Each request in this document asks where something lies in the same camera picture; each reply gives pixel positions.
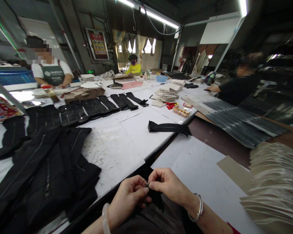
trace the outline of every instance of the fluorescent light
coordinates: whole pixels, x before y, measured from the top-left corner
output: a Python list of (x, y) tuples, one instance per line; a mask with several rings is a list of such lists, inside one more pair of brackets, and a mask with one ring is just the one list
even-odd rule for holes
[(146, 11), (145, 12), (145, 10), (143, 9), (143, 8), (141, 8), (141, 13), (143, 13), (143, 14), (145, 14), (146, 12), (147, 12), (147, 15), (149, 16), (149, 17), (151, 17), (151, 18), (154, 18), (154, 19), (156, 19), (156, 20), (158, 20), (158, 21), (160, 21), (160, 22), (163, 22), (163, 23), (165, 23), (165, 24), (167, 24), (167, 25), (169, 25), (169, 26), (171, 26), (171, 27), (173, 27), (173, 28), (175, 28), (175, 29), (178, 29), (179, 28), (179, 26), (177, 26), (177, 25), (175, 25), (175, 24), (173, 24), (173, 23), (171, 23), (171, 22), (168, 22), (167, 20), (165, 20), (165, 19), (163, 19), (163, 18), (161, 18), (161, 17), (159, 17), (159, 16), (157, 16), (157, 15), (154, 15), (153, 13), (151, 13), (151, 12), (149, 12), (149, 11)]
[(242, 17), (247, 15), (246, 0), (239, 0), (240, 13)]
[(127, 1), (127, 0), (118, 0), (118, 1), (119, 2), (122, 2), (123, 4), (126, 4), (127, 6), (130, 6), (131, 8), (134, 7), (134, 4), (131, 3), (131, 2), (129, 2), (129, 1)]

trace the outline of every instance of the white t-shirt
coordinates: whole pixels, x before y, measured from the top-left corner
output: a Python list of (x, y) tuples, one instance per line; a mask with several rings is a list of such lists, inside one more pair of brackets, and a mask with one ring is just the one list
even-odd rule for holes
[[(58, 59), (55, 58), (54, 59), (54, 63), (48, 64), (48, 63), (44, 63), (44, 61), (41, 61), (42, 66), (47, 67), (47, 66), (58, 66)], [(64, 74), (71, 74), (73, 76), (73, 73), (71, 71), (71, 69), (69, 68), (69, 66), (64, 62), (64, 61), (60, 61), (60, 65), (61, 68), (63, 69)], [(44, 78), (44, 75), (42, 73), (42, 69), (41, 66), (37, 63), (33, 63), (32, 64), (32, 71), (33, 71), (33, 75), (34, 77), (38, 77), (38, 78)]]

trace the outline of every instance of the apron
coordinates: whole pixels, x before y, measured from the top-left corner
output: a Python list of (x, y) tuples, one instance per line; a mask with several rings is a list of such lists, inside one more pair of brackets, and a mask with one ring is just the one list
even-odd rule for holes
[(39, 64), (42, 69), (42, 73), (44, 75), (44, 80), (53, 86), (59, 86), (63, 83), (65, 74), (60, 65), (60, 60), (58, 59), (57, 66), (46, 66), (44, 67), (42, 64)]

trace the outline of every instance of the person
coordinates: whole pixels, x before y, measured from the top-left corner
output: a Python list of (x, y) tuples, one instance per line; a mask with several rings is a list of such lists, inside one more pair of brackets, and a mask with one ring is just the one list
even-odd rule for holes
[[(139, 175), (125, 179), (107, 208), (106, 218), (103, 220), (101, 216), (82, 234), (107, 233), (104, 232), (104, 227), (107, 225), (113, 233), (185, 233), (177, 208), (183, 207), (192, 219), (196, 219), (200, 210), (199, 197), (193, 194), (170, 168), (156, 168), (150, 174), (148, 181), (149, 184)], [(148, 196), (150, 189), (163, 193), (164, 212), (154, 204), (146, 206), (143, 203), (143, 201), (152, 202)], [(133, 216), (136, 205), (141, 207), (142, 211)], [(196, 224), (204, 234), (238, 233), (205, 203), (203, 203), (202, 215), (197, 219)]]
[(263, 53), (261, 52), (243, 57), (236, 70), (237, 78), (220, 86), (210, 86), (207, 89), (219, 93), (219, 99), (238, 106), (259, 85), (261, 78), (256, 72), (258, 64), (262, 60)]
[(52, 49), (43, 39), (37, 36), (27, 36), (27, 46), (34, 51), (41, 63), (32, 64), (32, 72), (38, 86), (49, 84), (54, 88), (65, 88), (72, 82), (73, 73), (69, 66), (62, 60), (52, 55)]
[(128, 59), (131, 62), (131, 65), (125, 74), (141, 73), (141, 65), (138, 63), (138, 57), (136, 55), (131, 55)]
[(190, 54), (190, 52), (187, 53), (185, 59), (186, 61), (185, 61), (185, 64), (183, 65), (182, 71), (184, 73), (189, 73), (191, 62), (192, 62), (192, 55)]

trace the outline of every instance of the pink paper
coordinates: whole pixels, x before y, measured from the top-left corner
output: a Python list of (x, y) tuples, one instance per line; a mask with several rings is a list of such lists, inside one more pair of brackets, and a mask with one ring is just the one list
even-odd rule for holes
[(142, 82), (132, 81), (132, 82), (128, 82), (128, 83), (123, 83), (123, 87), (121, 89), (141, 87), (142, 85), (143, 85)]

